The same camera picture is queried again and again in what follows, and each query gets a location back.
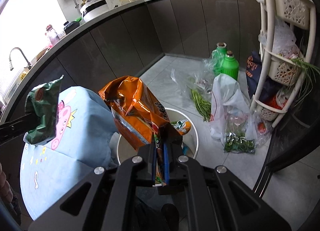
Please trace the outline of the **white plastic shopping bag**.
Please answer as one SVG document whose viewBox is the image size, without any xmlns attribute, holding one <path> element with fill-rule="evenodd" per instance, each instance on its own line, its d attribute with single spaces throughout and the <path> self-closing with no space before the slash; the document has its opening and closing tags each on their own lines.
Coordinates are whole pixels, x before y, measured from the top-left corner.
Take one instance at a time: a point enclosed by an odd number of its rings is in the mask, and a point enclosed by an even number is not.
<svg viewBox="0 0 320 231">
<path fill-rule="evenodd" d="M 226 74 L 219 74 L 214 78 L 212 87 L 212 108 L 210 118 L 210 134 L 213 139 L 225 142 L 225 130 L 227 115 L 242 118 L 245 120 L 245 138 L 255 140 L 257 131 L 255 130 L 253 114 L 244 95 L 241 92 L 237 80 Z"/>
</svg>

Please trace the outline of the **clear plastic bag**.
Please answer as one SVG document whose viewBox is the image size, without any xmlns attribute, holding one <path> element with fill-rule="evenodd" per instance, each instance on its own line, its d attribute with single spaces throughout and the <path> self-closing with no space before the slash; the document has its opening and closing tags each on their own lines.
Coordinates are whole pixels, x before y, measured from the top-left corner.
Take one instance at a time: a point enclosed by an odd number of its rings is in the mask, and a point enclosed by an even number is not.
<svg viewBox="0 0 320 231">
<path fill-rule="evenodd" d="M 211 100 L 213 81 L 219 75 L 221 61 L 203 59 L 195 72 L 171 70 L 171 79 L 177 84 L 179 93 L 191 100 L 191 91 L 197 91 L 206 101 Z"/>
</svg>

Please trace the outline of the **large orange snack bag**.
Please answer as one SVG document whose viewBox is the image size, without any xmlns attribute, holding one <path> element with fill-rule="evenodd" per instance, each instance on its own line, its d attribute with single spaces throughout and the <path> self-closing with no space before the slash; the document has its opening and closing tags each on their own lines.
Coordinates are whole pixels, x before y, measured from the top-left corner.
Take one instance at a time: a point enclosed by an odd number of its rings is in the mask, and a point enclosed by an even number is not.
<svg viewBox="0 0 320 231">
<path fill-rule="evenodd" d="M 151 176 L 156 184 L 169 183 L 170 156 L 177 141 L 167 137 L 169 130 L 165 127 L 182 130 L 182 127 L 169 121 L 165 107 L 150 89 L 138 77 L 123 76 L 110 81 L 99 95 L 110 108 L 116 127 L 129 144 L 138 151 L 141 147 L 154 144 L 151 151 Z"/>
</svg>

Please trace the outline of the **white rice cooker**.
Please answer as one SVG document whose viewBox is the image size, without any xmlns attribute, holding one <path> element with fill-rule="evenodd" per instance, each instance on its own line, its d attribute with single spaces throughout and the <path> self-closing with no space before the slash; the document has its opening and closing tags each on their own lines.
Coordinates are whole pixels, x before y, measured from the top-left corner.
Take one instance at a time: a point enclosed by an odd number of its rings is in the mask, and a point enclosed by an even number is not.
<svg viewBox="0 0 320 231">
<path fill-rule="evenodd" d="M 80 13 L 84 22 L 89 22 L 108 10 L 109 8 L 106 0 L 94 0 L 82 6 Z"/>
</svg>

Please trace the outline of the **bag of leafy greens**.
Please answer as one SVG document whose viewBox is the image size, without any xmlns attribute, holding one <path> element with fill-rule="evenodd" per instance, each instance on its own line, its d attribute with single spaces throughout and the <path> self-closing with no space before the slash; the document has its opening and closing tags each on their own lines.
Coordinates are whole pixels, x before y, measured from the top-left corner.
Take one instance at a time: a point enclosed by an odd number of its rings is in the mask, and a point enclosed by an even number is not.
<svg viewBox="0 0 320 231">
<path fill-rule="evenodd" d="M 225 144 L 223 150 L 227 153 L 255 153 L 255 141 L 245 137 L 247 123 L 228 121 L 225 130 Z"/>
</svg>

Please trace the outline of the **green snack wrapper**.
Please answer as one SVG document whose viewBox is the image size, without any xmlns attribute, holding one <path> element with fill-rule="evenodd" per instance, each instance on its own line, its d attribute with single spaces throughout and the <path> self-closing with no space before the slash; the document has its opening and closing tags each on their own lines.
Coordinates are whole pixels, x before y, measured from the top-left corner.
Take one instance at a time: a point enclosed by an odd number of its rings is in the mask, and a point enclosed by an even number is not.
<svg viewBox="0 0 320 231">
<path fill-rule="evenodd" d="M 25 143 L 43 146 L 56 137 L 57 107 L 62 79 L 63 76 L 37 85 L 28 93 L 25 112 L 35 115 L 38 123 L 25 133 Z"/>
</svg>

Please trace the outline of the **glass jar red lid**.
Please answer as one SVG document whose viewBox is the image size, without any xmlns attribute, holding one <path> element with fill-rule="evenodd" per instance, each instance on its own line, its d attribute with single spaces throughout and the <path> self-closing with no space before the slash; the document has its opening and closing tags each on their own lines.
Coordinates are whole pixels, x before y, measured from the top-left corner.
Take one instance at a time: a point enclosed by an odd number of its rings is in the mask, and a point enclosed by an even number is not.
<svg viewBox="0 0 320 231">
<path fill-rule="evenodd" d="M 54 30 L 51 24 L 46 26 L 46 35 L 48 36 L 51 44 L 54 46 L 60 40 L 57 32 Z"/>
</svg>

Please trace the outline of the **dark blue shopping bag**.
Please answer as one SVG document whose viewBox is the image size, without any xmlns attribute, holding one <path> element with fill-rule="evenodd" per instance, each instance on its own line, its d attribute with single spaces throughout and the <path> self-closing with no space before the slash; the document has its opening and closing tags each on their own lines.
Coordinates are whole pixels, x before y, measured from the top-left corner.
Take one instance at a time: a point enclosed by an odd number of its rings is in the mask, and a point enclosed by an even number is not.
<svg viewBox="0 0 320 231">
<path fill-rule="evenodd" d="M 258 82 L 260 79 L 262 70 L 262 62 L 260 55 L 256 51 L 252 51 L 251 55 L 247 59 L 246 64 L 246 80 L 248 87 L 248 94 L 251 98 L 255 93 Z M 262 100 L 267 99 L 269 96 L 276 94 L 279 89 L 277 82 L 273 81 L 269 76 L 266 77 L 266 81 L 263 85 L 263 90 L 261 92 L 260 98 Z"/>
</svg>

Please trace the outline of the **white plastic storage rack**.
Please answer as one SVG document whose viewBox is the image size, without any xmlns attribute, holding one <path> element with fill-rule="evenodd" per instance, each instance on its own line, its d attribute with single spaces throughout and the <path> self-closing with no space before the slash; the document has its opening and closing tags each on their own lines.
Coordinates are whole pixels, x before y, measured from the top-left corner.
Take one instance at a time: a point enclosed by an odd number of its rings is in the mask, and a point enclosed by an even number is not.
<svg viewBox="0 0 320 231">
<path fill-rule="evenodd" d="M 316 37 L 312 0 L 256 0 L 260 4 L 261 73 L 250 110 L 276 127 L 291 106 L 311 93 L 319 69 L 311 65 Z"/>
</svg>

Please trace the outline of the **green beans bundle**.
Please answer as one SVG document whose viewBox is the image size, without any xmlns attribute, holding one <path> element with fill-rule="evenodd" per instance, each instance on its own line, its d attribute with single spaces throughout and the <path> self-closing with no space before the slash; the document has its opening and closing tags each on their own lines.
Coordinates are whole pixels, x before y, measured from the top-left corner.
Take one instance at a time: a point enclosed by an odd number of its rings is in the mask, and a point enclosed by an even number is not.
<svg viewBox="0 0 320 231">
<path fill-rule="evenodd" d="M 209 122 L 211 117 L 211 103 L 206 101 L 195 89 L 191 89 L 191 99 L 195 104 L 196 110 L 203 117 L 203 120 Z"/>
</svg>

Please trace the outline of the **kitchen faucet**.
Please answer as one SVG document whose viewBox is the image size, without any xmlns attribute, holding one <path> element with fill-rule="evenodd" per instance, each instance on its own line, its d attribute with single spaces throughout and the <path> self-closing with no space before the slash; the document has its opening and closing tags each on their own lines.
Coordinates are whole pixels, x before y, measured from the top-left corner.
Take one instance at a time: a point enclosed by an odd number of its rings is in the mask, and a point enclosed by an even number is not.
<svg viewBox="0 0 320 231">
<path fill-rule="evenodd" d="M 12 62 L 13 58 L 17 58 L 17 65 L 19 65 L 20 67 L 23 66 L 24 69 L 28 69 L 30 70 L 32 68 L 32 64 L 31 62 L 27 59 L 27 57 L 25 56 L 24 52 L 22 51 L 21 48 L 19 47 L 13 47 L 12 50 L 10 50 L 9 53 L 9 68 L 10 71 L 14 70 L 14 64 Z"/>
</svg>

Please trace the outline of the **green plastic bottle rear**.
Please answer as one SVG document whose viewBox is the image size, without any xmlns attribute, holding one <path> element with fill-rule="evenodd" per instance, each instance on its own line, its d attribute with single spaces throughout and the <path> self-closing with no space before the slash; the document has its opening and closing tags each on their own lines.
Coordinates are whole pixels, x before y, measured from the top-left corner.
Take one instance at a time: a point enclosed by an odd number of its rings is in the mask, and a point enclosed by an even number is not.
<svg viewBox="0 0 320 231">
<path fill-rule="evenodd" d="M 219 42 L 216 44 L 216 49 L 212 51 L 212 65 L 213 65 L 213 73 L 215 75 L 219 75 L 221 72 L 221 65 L 223 59 L 227 53 L 227 45 L 225 42 Z"/>
</svg>

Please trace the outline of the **green plastic bottle front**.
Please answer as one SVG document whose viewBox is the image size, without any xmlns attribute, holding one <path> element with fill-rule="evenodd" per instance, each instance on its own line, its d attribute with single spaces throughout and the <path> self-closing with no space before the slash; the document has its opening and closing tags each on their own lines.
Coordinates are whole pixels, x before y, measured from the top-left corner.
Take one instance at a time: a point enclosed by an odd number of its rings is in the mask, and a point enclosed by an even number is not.
<svg viewBox="0 0 320 231">
<path fill-rule="evenodd" d="M 234 57 L 233 52 L 228 50 L 221 64 L 221 73 L 226 74 L 236 81 L 238 80 L 239 62 Z"/>
</svg>

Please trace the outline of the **green plastic bottle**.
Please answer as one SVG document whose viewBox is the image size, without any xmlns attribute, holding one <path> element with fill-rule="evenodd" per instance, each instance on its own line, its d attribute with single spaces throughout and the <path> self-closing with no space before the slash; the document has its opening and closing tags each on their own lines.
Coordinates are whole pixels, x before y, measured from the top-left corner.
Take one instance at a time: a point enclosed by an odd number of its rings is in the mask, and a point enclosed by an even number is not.
<svg viewBox="0 0 320 231">
<path fill-rule="evenodd" d="M 228 50 L 221 64 L 221 73 L 226 74 L 236 81 L 238 80 L 239 62 L 234 57 L 233 52 Z"/>
<path fill-rule="evenodd" d="M 216 49 L 212 51 L 212 65 L 213 65 L 213 73 L 215 75 L 219 75 L 221 72 L 221 65 L 223 59 L 227 53 L 227 45 L 225 42 L 219 42 L 216 44 Z"/>
</svg>

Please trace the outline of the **light blue cartoon tablecloth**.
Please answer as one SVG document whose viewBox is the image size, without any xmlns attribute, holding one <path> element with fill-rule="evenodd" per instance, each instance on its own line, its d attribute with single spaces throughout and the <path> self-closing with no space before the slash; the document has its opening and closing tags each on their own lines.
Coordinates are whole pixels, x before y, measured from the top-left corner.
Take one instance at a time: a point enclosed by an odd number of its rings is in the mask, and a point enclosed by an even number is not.
<svg viewBox="0 0 320 231">
<path fill-rule="evenodd" d="M 73 86 L 59 94 L 56 136 L 45 145 L 24 145 L 20 187 L 35 220 L 96 167 L 115 166 L 110 140 L 113 115 L 95 92 Z"/>
</svg>

